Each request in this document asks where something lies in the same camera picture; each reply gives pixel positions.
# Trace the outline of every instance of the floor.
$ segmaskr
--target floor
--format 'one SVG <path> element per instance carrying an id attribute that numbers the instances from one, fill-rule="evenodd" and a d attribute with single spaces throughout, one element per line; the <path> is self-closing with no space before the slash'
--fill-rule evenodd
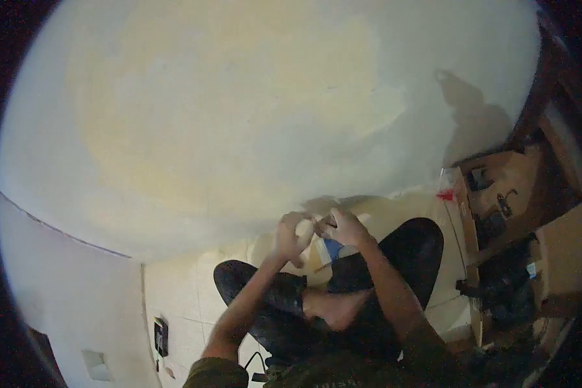
<path id="1" fill-rule="evenodd" d="M 352 209 L 356 214 L 365 214 L 363 222 L 378 240 L 413 217 L 427 217 L 440 226 L 444 235 L 444 252 L 426 315 L 445 341 L 467 337 L 470 333 L 469 302 L 454 289 L 455 282 L 465 278 L 464 265 L 467 262 L 462 257 L 465 250 L 458 244 L 463 242 L 463 229 L 456 205 L 437 200 L 432 194 L 409 192 L 392 198 L 372 198 Z M 267 237 L 241 241 L 202 254 L 179 256 L 145 267 L 149 332 L 153 332 L 153 317 L 163 317 L 169 325 L 169 355 L 160 362 L 159 373 L 164 388 L 182 386 L 192 363 L 200 358 L 213 324 L 226 308 L 213 283 L 213 268 L 229 259 L 258 266 L 267 251 L 267 243 L 263 245 Z M 327 280 L 323 279 L 323 273 L 318 279 L 313 276 L 312 281 L 309 276 L 309 283 Z M 256 351 L 260 351 L 264 358 L 268 356 L 248 335 L 240 346 L 240 365 L 244 366 Z M 174 379 L 165 368 L 172 370 Z M 254 372 L 263 372 L 258 356 L 248 368 L 250 376 Z M 250 382 L 249 387 L 262 385 Z"/>

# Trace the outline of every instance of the white tiled floor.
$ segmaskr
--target white tiled floor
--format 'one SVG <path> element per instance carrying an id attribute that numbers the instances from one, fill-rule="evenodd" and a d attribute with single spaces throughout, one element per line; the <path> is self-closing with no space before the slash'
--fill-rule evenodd
<path id="1" fill-rule="evenodd" d="M 409 193 L 395 201 L 386 201 L 388 202 L 380 199 L 361 209 L 390 217 L 386 221 L 373 219 L 373 226 L 367 226 L 372 233 L 383 234 L 383 238 L 413 217 L 433 219 L 442 229 L 444 253 L 426 314 L 429 322 L 445 340 L 460 339 L 460 336 L 469 333 L 470 310 L 467 298 L 460 297 L 459 292 L 454 289 L 455 282 L 464 278 L 465 270 L 447 207 L 435 200 L 435 197 L 426 194 Z M 169 355 L 164 358 L 164 362 L 166 367 L 172 369 L 175 379 L 161 365 L 159 376 L 164 388 L 180 387 L 186 380 L 192 363 L 202 354 L 213 324 L 226 308 L 213 283 L 213 268 L 229 259 L 249 261 L 247 251 L 252 243 L 243 241 L 221 250 L 180 256 L 145 267 L 149 332 L 153 332 L 153 317 L 161 316 L 169 324 Z M 240 364 L 245 365 L 256 351 L 260 351 L 263 358 L 269 356 L 254 338 L 247 336 L 240 346 Z M 250 364 L 248 372 L 250 376 L 254 372 L 263 372 L 258 356 Z M 250 387 L 260 386 L 262 383 L 250 382 Z"/>

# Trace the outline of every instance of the man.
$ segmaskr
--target man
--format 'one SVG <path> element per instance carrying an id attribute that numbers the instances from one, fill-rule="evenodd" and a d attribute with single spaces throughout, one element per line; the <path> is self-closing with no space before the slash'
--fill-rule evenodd
<path id="1" fill-rule="evenodd" d="M 216 268 L 214 280 L 228 308 L 185 387 L 247 387 L 238 348 L 248 331 L 272 353 L 265 387 L 467 386 L 414 292 L 354 215 L 332 209 L 313 225 L 322 237 L 358 249 L 370 287 L 348 286 L 365 283 L 361 269 L 348 268 L 347 282 L 340 273 L 333 276 L 339 287 L 328 292 L 279 273 L 288 261 L 302 265 L 299 256 L 310 239 L 299 241 L 295 228 L 304 218 L 294 212 L 280 219 L 273 252 L 260 268 L 238 261 Z M 404 358 L 397 362 L 401 349 Z"/>

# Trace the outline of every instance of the hand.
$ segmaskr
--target hand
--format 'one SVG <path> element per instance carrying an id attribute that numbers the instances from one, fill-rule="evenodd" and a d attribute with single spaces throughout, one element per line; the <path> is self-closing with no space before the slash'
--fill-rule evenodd
<path id="1" fill-rule="evenodd" d="M 302 220 L 311 220 L 309 231 L 302 237 L 295 234 L 295 228 Z M 314 219 L 307 213 L 291 212 L 282 216 L 276 227 L 276 234 L 274 236 L 274 252 L 273 257 L 276 260 L 287 261 L 295 266 L 295 268 L 302 268 L 304 263 L 300 260 L 300 253 L 308 248 L 313 236 Z"/>
<path id="2" fill-rule="evenodd" d="M 362 222 L 349 212 L 332 208 L 330 214 L 317 224 L 317 234 L 320 237 L 333 238 L 343 245 L 356 248 L 367 242 L 374 241 Z"/>

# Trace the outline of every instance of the white wall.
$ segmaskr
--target white wall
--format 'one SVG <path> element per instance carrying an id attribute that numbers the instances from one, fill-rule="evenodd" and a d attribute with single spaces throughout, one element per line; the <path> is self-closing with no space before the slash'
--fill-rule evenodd
<path id="1" fill-rule="evenodd" d="M 139 260 L 252 237 L 500 144 L 538 49 L 528 0 L 66 1 L 18 75 L 0 190 Z"/>
<path id="2" fill-rule="evenodd" d="M 0 196 L 0 251 L 26 323 L 47 334 L 70 387 L 158 387 L 141 265 L 75 242 Z M 111 383 L 88 377 L 82 350 L 105 354 Z"/>

